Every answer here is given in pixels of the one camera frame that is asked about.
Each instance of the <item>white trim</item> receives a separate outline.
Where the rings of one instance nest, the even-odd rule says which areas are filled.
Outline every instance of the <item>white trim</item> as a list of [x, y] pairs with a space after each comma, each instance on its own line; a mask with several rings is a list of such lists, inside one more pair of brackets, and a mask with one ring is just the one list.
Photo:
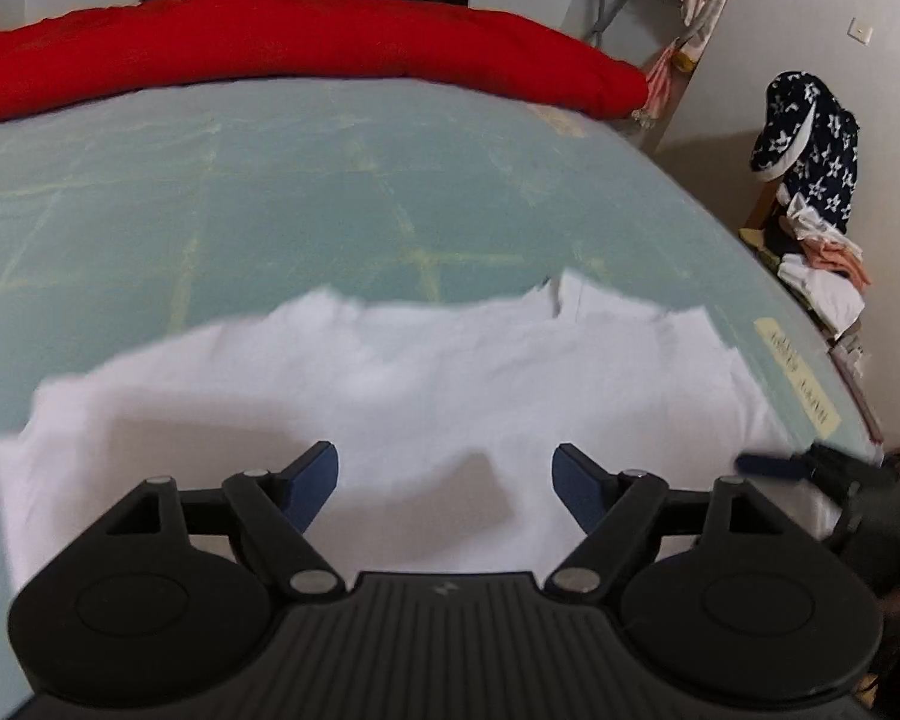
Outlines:
[[[784, 151], [783, 154], [780, 155], [778, 162], [776, 162], [775, 165], [767, 167], [765, 170], [754, 172], [758, 181], [776, 180], [783, 175], [783, 173], [787, 172], [794, 165], [794, 162], [797, 162], [797, 159], [799, 159], [803, 150], [807, 148], [807, 143], [810, 143], [810, 132], [813, 129], [813, 114], [816, 112], [817, 103], [814, 101], [813, 105], [810, 106], [810, 113], [807, 114], [807, 118], [804, 119], [803, 124], [800, 125], [800, 132], [797, 132], [797, 135], [794, 136], [794, 141], [790, 143], [790, 147], [787, 151]], [[783, 203], [783, 205], [787, 205], [789, 202], [790, 200], [787, 199], [787, 202]]]

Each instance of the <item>star print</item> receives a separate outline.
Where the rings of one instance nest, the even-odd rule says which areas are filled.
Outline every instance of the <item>star print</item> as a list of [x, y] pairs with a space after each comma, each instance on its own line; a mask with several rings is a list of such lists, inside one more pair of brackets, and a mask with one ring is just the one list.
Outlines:
[[789, 135], [781, 129], [779, 138], [770, 139], [770, 151], [787, 151], [787, 143], [789, 142]]
[[807, 194], [812, 197], [823, 197], [823, 179], [819, 178], [817, 181], [810, 185], [810, 189], [807, 190]]

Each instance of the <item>red fabric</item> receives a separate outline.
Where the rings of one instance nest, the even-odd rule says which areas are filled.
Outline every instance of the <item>red fabric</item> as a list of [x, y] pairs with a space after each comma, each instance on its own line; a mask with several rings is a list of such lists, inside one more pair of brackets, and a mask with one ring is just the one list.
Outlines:
[[594, 119], [647, 98], [638, 69], [509, 13], [402, 0], [152, 0], [0, 32], [0, 122], [256, 76], [410, 76]]

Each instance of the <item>black star-patterned cloth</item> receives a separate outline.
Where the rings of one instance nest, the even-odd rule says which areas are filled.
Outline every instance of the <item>black star-patterned cloth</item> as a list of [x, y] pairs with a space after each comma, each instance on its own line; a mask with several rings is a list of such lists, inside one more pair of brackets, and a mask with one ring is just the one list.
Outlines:
[[782, 73], [767, 87], [767, 122], [756, 140], [751, 170], [783, 178], [783, 200], [801, 194], [807, 205], [847, 232], [857, 184], [857, 119], [826, 84], [809, 73]]

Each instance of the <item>light switch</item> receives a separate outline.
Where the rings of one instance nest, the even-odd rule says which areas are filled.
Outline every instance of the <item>light switch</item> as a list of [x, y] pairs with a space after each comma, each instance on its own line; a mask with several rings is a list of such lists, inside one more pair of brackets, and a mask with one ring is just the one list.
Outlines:
[[863, 23], [859, 19], [854, 19], [850, 22], [850, 31], [847, 31], [847, 34], [854, 40], [863, 43], [864, 46], [869, 46], [869, 39], [874, 37], [874, 28], [868, 23]]

